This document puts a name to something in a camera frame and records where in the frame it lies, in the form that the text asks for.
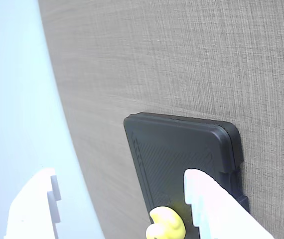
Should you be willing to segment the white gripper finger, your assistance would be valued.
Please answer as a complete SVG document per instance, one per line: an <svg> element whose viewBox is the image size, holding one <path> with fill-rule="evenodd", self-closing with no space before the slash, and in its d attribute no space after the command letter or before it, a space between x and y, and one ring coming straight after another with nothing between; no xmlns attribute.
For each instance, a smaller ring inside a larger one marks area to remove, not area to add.
<svg viewBox="0 0 284 239"><path fill-rule="evenodd" d="M54 168L36 173L10 205L5 239L57 239L61 200Z"/></svg>
<svg viewBox="0 0 284 239"><path fill-rule="evenodd" d="M184 172L184 200L202 239L272 239L273 236L217 181L198 169Z"/></svg>

